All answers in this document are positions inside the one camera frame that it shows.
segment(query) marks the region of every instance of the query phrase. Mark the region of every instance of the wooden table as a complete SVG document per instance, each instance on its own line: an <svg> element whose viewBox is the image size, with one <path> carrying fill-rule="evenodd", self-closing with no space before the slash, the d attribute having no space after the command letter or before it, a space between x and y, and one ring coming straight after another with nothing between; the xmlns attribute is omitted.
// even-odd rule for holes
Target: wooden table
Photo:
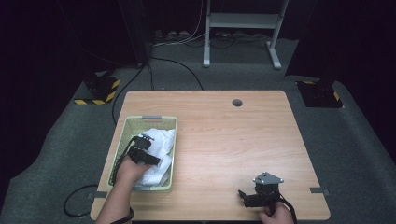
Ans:
<svg viewBox="0 0 396 224"><path fill-rule="evenodd" d="M234 106L233 100L242 101ZM130 91L126 94L98 191L106 181L127 116L178 119L174 176L169 192L131 194L134 220L258 220L238 190L254 194L253 178L284 179L280 192L300 220L330 217L318 179L283 91ZM95 198L96 219L105 198Z"/></svg>

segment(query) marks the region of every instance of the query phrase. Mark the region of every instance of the tan basket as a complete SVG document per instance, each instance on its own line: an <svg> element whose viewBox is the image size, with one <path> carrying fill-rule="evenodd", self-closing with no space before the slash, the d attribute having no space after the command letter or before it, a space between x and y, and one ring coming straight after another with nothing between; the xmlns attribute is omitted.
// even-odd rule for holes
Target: tan basket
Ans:
<svg viewBox="0 0 396 224"><path fill-rule="evenodd" d="M169 166L166 173L169 174L169 178L163 183L162 186L156 187L134 187L133 190L169 190L172 186L173 168L174 168L174 157L176 147L176 136L177 136L177 118L171 116L130 116L127 117L122 127L121 138L117 146L116 156L111 165L111 170L107 180L107 186L113 187L112 174L115 168L116 161L119 159L122 152L128 146L129 141L132 137L139 135L149 129L159 130L172 130L175 129L174 144L168 156L172 158L172 164Z"/></svg>

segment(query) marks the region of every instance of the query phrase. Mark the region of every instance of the white metal rack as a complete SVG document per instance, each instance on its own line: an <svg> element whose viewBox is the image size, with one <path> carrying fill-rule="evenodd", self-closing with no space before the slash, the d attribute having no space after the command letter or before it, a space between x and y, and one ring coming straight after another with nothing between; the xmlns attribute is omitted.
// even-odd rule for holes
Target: white metal rack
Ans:
<svg viewBox="0 0 396 224"><path fill-rule="evenodd" d="M205 29L205 45L204 45L204 67L210 66L210 40L209 31L211 27L229 27L229 28L259 28L273 29L274 33L271 41L267 41L266 45L271 55L271 59L275 69L281 69L282 66L275 51L277 36L285 11L288 7L289 0L284 0L279 14L240 14L240 13L211 13L210 2L207 0L206 12L206 29Z"/></svg>

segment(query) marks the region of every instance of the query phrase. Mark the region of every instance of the carpeted floor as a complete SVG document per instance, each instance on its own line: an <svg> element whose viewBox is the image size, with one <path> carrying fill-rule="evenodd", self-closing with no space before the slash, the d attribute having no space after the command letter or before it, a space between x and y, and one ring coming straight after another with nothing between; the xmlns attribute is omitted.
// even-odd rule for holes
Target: carpeted floor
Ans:
<svg viewBox="0 0 396 224"><path fill-rule="evenodd" d="M235 43L211 50L211 66L202 67L203 48L186 45L156 47L152 56L175 60L190 68L205 90L282 90L290 101L318 181L330 192L331 211L323 223L396 223L396 169L366 118L345 86L336 82L345 107L307 108L296 80L284 77L297 41L280 39L276 51L283 69L274 70L263 41ZM201 46L201 41L191 46ZM212 40L218 48L230 42ZM70 101L50 132L35 163L10 181L0 223L93 223L89 216L68 217L63 205L75 189L98 184L115 125L127 91L200 90L192 73L180 64L151 59L138 70L115 71L120 79L117 102L76 105ZM79 213L91 209L87 189L70 199L68 208ZM299 220L299 223L316 223Z"/></svg>

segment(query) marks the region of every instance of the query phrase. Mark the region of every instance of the white towel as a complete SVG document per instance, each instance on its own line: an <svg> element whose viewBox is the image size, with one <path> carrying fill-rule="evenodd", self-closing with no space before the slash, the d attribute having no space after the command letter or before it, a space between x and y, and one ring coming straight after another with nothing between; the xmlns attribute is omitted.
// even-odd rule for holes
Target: white towel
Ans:
<svg viewBox="0 0 396 224"><path fill-rule="evenodd" d="M148 169L134 185L136 187L161 186L169 178L169 174L166 171L172 164L172 158L167 154L173 147L175 130L150 129L139 134L139 136L142 137L142 134L152 138L149 140L151 146L148 149L148 154L159 158L161 161L157 166L154 165Z"/></svg>

